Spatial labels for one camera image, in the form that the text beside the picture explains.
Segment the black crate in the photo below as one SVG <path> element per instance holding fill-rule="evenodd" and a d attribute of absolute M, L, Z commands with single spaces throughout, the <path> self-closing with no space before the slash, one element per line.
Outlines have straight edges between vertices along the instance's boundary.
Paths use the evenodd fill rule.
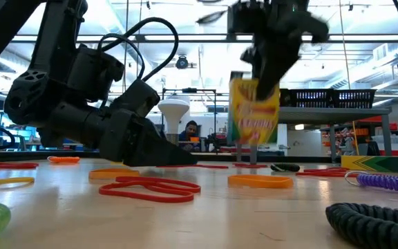
<path fill-rule="evenodd" d="M 332 108 L 333 89 L 292 89 L 290 90 L 293 107 Z"/>
<path fill-rule="evenodd" d="M 291 101 L 291 93 L 290 93 L 289 89 L 281 89 L 280 106 L 281 107 L 293 107 L 294 106 Z"/>
<path fill-rule="evenodd" d="M 371 109 L 375 89 L 335 90 L 335 108 Z"/>

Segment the person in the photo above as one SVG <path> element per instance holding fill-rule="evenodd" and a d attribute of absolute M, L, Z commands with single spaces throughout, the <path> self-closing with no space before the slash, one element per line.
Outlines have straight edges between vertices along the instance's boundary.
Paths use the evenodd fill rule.
<path fill-rule="evenodd" d="M 179 134 L 180 142 L 189 142 L 190 137 L 197 136 L 198 132 L 198 124 L 193 120 L 189 121 L 187 125 L 185 125 L 185 130 Z M 199 147 L 200 143 L 180 143 L 179 146 L 184 150 L 189 152 L 200 151 Z"/>

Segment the table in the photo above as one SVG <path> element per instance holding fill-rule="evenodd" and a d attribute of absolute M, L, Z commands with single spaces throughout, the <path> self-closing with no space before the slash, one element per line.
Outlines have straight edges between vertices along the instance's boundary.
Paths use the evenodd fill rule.
<path fill-rule="evenodd" d="M 299 108 L 281 107 L 279 111 L 279 123 L 289 125 L 330 125 L 331 159 L 334 162 L 337 157 L 335 145 L 335 124 L 343 124 L 353 120 L 362 120 L 381 116 L 383 144 L 385 145 L 385 155 L 391 156 L 391 132 L 388 114 L 389 109 L 342 109 L 342 108 Z M 237 146 L 240 154 L 241 145 Z M 257 146 L 251 147 L 250 162 L 256 163 Z"/>
<path fill-rule="evenodd" d="M 39 150 L 39 146 L 42 146 L 42 144 L 40 142 L 26 142 L 26 146 L 35 146 L 37 150 Z M 62 146 L 76 147 L 76 146 L 83 146 L 83 144 L 72 142 L 72 143 L 64 143 Z"/>
<path fill-rule="evenodd" d="M 100 195 L 98 188 L 110 181 L 90 181 L 88 173 L 122 167 L 106 160 L 82 159 L 78 165 L 40 163 L 36 170 L 0 170 L 0 177 L 36 179 L 27 187 L 0 186 L 0 203 L 12 212 L 0 236 L 0 249 L 353 249 L 327 222 L 327 206 L 352 202 L 398 208 L 397 192 L 355 187 L 342 178 L 284 173 L 294 179 L 294 188 L 267 190 L 229 188 L 227 177 L 270 175 L 270 169 L 135 168 L 142 176 L 179 179 L 202 187 L 190 203 L 154 203 Z"/>

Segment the white lamp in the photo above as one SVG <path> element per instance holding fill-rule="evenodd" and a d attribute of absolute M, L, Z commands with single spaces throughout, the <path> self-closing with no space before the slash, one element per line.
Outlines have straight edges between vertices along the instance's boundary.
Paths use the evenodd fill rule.
<path fill-rule="evenodd" d="M 301 131 L 301 130 L 303 130 L 303 129 L 305 128 L 305 125 L 303 125 L 303 124 L 298 124 L 298 125 L 296 125 L 294 128 L 296 129 L 296 131 Z"/>
<path fill-rule="evenodd" d="M 190 108 L 183 100 L 168 99 L 159 102 L 159 110 L 167 121 L 167 140 L 177 145 L 179 142 L 179 121 Z"/>

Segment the yellow crayon box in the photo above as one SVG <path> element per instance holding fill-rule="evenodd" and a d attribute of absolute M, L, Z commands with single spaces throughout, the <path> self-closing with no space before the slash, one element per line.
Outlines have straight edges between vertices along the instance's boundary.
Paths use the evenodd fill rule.
<path fill-rule="evenodd" d="M 233 79 L 229 94 L 229 139 L 240 144 L 277 142 L 280 88 L 263 101 L 256 100 L 258 80 Z"/>

